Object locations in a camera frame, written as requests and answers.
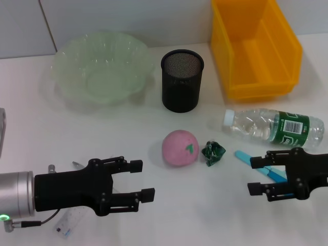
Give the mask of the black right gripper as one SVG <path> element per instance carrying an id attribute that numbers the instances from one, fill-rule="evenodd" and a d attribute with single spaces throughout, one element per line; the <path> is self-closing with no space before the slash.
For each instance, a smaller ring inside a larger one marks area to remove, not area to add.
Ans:
<path id="1" fill-rule="evenodd" d="M 286 182 L 248 183 L 251 196 L 264 194 L 268 201 L 293 198 L 306 200 L 313 190 L 327 187 L 327 154 L 309 154 L 302 148 L 293 148 L 290 151 L 267 151 L 264 157 L 251 157 L 250 163 L 252 169 L 286 166 L 288 177 Z"/>

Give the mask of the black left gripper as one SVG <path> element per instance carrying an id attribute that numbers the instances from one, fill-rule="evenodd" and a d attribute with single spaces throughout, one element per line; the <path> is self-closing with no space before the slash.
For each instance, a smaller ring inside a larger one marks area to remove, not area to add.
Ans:
<path id="1" fill-rule="evenodd" d="M 77 171 L 34 177 L 34 203 L 38 212 L 86 206 L 97 216 L 110 213 L 113 179 L 110 172 L 142 172 L 143 161 L 127 162 L 123 156 L 92 159 Z"/>

